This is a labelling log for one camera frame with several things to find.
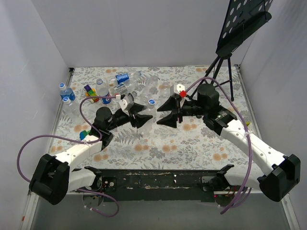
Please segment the Pocari Sweat cap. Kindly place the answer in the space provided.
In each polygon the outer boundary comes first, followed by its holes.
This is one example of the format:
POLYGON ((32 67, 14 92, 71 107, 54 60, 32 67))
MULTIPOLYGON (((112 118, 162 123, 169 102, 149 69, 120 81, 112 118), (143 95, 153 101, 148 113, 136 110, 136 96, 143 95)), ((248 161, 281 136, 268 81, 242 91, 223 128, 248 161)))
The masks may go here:
POLYGON ((150 100, 148 101, 148 103, 149 103, 150 105, 155 105, 155 100, 150 99, 150 100))
POLYGON ((65 90, 66 89, 65 83, 60 83, 59 88, 62 89, 62 90, 65 90))

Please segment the Pocari Sweat plastic bottle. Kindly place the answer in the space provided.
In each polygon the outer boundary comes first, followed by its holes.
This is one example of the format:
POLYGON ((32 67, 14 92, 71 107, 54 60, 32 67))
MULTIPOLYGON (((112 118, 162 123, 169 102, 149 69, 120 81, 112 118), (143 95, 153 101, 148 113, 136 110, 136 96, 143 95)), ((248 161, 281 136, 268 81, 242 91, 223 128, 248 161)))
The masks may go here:
POLYGON ((71 101, 74 101, 76 99, 75 94, 72 90, 72 88, 66 88, 60 90, 60 96, 63 99, 64 97, 69 97, 71 101))

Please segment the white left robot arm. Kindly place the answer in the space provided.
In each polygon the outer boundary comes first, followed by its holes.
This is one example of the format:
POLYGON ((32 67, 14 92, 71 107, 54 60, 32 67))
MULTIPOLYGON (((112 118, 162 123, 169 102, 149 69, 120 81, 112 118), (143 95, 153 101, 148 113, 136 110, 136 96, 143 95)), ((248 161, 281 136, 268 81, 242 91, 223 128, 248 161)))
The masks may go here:
POLYGON ((140 104, 126 112, 118 109, 114 114, 108 107, 99 108, 90 133, 80 144, 54 156, 45 154, 40 158, 29 184, 30 191, 56 205, 68 192, 84 187, 93 192, 100 190, 103 177, 100 171, 91 166, 77 170, 77 166, 109 145, 112 129, 126 123, 140 128, 153 118, 141 115, 142 110, 144 106, 140 104))

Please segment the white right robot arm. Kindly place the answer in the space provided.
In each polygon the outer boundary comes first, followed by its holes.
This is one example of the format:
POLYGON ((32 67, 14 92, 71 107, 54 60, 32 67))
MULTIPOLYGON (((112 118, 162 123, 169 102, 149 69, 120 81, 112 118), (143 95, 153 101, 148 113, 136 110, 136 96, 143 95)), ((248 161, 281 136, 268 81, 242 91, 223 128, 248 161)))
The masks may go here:
POLYGON ((262 171, 260 175, 245 178, 245 173, 235 172, 229 164, 220 169, 216 176, 203 185, 214 191, 228 190, 235 185, 261 190, 270 200, 278 202, 300 181, 300 159, 294 154, 286 156, 273 149, 249 130, 229 110, 220 105, 219 93, 211 84, 197 87, 197 98, 187 101, 185 87, 173 85, 170 97, 157 110, 171 113, 157 121, 158 125, 176 128, 185 116, 198 116, 217 135, 237 146, 250 156, 262 171))

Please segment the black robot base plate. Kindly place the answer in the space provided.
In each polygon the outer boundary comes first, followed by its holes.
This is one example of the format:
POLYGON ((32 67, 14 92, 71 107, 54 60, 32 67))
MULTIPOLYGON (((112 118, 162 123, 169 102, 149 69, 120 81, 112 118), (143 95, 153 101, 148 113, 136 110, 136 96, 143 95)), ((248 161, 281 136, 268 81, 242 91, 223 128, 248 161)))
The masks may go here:
POLYGON ((215 193, 234 197, 240 185, 218 180, 221 170, 118 170, 86 169, 96 176, 94 191, 117 201, 186 201, 214 202, 215 193))

